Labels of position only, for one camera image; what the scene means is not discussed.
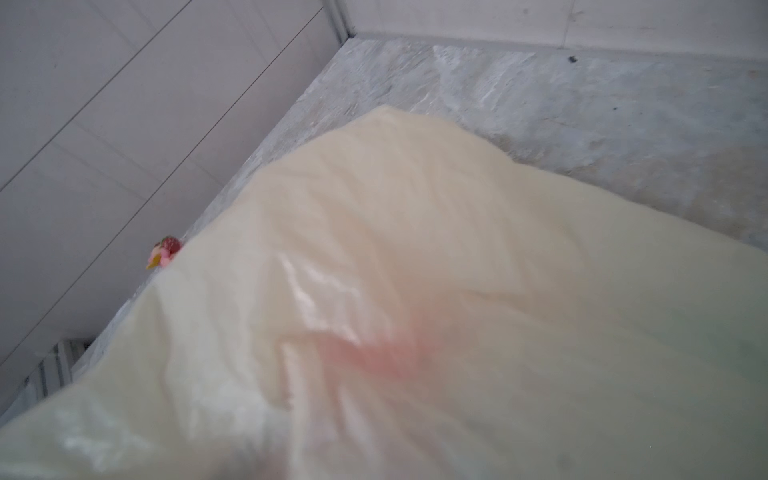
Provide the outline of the cream plastic bag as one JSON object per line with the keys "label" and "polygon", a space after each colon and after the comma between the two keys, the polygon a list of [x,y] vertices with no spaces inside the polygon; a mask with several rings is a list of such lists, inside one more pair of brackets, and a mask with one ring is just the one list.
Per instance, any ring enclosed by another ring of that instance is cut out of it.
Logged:
{"label": "cream plastic bag", "polygon": [[5,479],[763,479],[767,257],[380,107],[259,168]]}

